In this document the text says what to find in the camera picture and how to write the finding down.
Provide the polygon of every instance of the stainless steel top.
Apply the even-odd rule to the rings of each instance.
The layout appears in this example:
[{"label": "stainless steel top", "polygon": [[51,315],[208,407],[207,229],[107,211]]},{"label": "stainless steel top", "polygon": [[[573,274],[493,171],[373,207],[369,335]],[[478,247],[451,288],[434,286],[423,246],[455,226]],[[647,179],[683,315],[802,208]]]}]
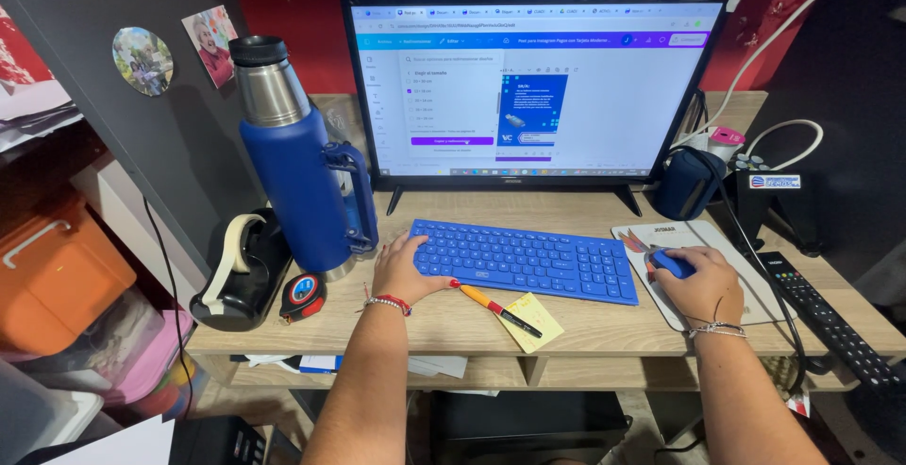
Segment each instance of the stainless steel top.
[{"label": "stainless steel top", "polygon": [[235,67],[245,121],[259,127],[296,123],[311,113],[308,97],[284,59],[266,67]]}]

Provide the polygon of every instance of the blue mouse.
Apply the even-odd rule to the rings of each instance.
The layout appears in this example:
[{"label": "blue mouse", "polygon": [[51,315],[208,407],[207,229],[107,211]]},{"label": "blue mouse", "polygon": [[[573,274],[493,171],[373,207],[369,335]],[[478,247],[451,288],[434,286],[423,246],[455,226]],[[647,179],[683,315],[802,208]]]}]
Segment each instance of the blue mouse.
[{"label": "blue mouse", "polygon": [[651,255],[651,264],[653,264],[655,268],[666,268],[671,271],[671,274],[676,276],[677,279],[686,279],[690,275],[695,274],[695,267],[686,260],[667,256],[665,252],[670,249],[670,247],[663,247],[655,251]]}]

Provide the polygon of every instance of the sticky note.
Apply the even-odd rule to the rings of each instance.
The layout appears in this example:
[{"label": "sticky note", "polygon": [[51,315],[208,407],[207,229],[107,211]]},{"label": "sticky note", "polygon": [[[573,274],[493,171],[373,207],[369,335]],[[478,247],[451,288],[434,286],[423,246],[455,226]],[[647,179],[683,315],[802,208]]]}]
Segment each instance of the sticky note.
[{"label": "sticky note", "polygon": [[522,351],[526,354],[533,353],[535,350],[550,343],[553,338],[563,333],[563,328],[560,327],[560,323],[557,323],[557,321],[554,320],[551,314],[547,312],[547,309],[538,302],[538,298],[531,293],[525,294],[513,304],[508,305],[506,310],[541,331],[541,338],[536,338],[519,327],[516,327],[513,323],[510,323],[499,316],[497,317],[497,319],[504,324],[506,332],[509,332],[510,335],[513,336],[515,342],[519,344],[519,347],[522,348]]}]

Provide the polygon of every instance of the computer monitor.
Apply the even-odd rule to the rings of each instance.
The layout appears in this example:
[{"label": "computer monitor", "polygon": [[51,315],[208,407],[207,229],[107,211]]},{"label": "computer monitor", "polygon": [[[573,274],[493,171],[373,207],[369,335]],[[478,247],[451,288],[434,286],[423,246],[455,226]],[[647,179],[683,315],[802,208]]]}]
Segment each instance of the computer monitor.
[{"label": "computer monitor", "polygon": [[343,0],[375,188],[651,183],[727,0]]}]

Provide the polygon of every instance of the bracelet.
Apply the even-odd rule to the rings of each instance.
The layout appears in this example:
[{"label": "bracelet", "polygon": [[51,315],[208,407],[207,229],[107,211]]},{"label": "bracelet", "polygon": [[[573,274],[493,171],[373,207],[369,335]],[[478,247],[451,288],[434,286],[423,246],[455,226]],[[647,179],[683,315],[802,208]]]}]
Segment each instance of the bracelet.
[{"label": "bracelet", "polygon": [[394,297],[394,296],[380,296],[380,297],[368,297],[365,300],[365,304],[361,305],[362,309],[365,309],[369,304],[386,304],[392,305],[396,308],[399,308],[402,311],[403,316],[409,316],[412,314],[412,308],[404,301]]},{"label": "bracelet", "polygon": [[[732,329],[736,332],[724,332],[719,331],[718,329]],[[701,327],[698,327],[697,329],[692,329],[688,332],[688,339],[694,338],[695,334],[699,332],[707,332],[709,334],[725,334],[728,336],[737,336],[748,339],[748,336],[746,336],[746,331],[744,331],[742,327],[740,327],[739,325],[734,325],[732,323],[726,323],[725,321],[712,321],[707,325],[703,325]]]}]

